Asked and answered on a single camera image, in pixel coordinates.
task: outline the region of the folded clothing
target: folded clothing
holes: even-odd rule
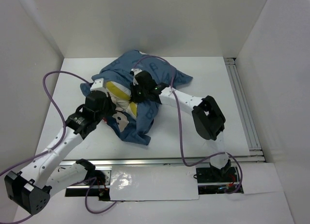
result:
[[[104,67],[99,74],[92,76],[93,81],[104,79],[106,92],[117,105],[117,113],[106,117],[106,123],[122,141],[143,145],[148,145],[151,140],[146,134],[152,127],[159,104],[149,100],[139,104],[130,102],[130,83],[133,82],[130,71],[140,59],[147,56],[149,55],[138,50],[131,50]],[[149,72],[156,83],[170,84],[174,76],[174,88],[192,80],[191,76],[155,57],[145,58],[135,68]],[[90,85],[83,83],[80,88],[85,96],[90,93]]]

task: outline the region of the yellow stripe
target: yellow stripe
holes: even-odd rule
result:
[[[129,104],[132,113],[137,117],[137,104],[134,102],[130,102]]]
[[[130,96],[123,92],[121,89],[119,89],[117,86],[115,86],[113,82],[107,82],[106,88],[119,99],[130,100]]]

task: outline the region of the white wall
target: white wall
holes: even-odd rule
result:
[[[0,171],[36,150],[49,104],[43,75],[59,70],[60,58],[18,0],[0,0]],[[48,84],[53,90],[55,78]],[[12,221],[17,205],[0,178],[0,222]]]
[[[310,0],[268,0],[237,57],[265,154],[296,224],[309,223]]]
[[[35,0],[66,58],[236,57],[266,0]]]

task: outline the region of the gray wall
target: gray wall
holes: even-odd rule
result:
[[[310,0],[268,0],[237,57],[264,153],[296,224],[309,223]]]
[[[66,58],[236,57],[266,0],[35,0]]]
[[[60,58],[18,0],[0,0],[0,170],[34,155],[48,107],[43,75],[59,70]],[[50,78],[53,90],[56,77]],[[12,221],[17,205],[0,178],[0,222]]]

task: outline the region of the blue garment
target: blue garment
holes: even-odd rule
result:
[[[103,78],[106,82],[117,82],[130,89],[130,83],[133,82],[133,76],[130,74],[131,69],[141,58],[147,56],[149,55],[142,54],[138,50],[126,52],[104,67],[99,74],[92,76],[92,80],[95,81]],[[142,60],[135,68],[149,72],[156,83],[164,82],[170,84],[172,75],[175,75],[173,80],[174,88],[189,83],[193,79],[191,76],[180,72],[161,59],[154,57]],[[83,83],[80,88],[85,96],[90,93],[90,86],[88,84]],[[148,145],[151,138],[147,136],[146,133],[148,133],[152,127],[154,118],[158,113],[158,107],[158,103],[149,100],[139,103],[136,120],[126,112],[122,112],[129,121],[129,124],[123,131],[119,130],[117,121],[112,116],[106,118],[107,124],[115,131],[122,141]]]

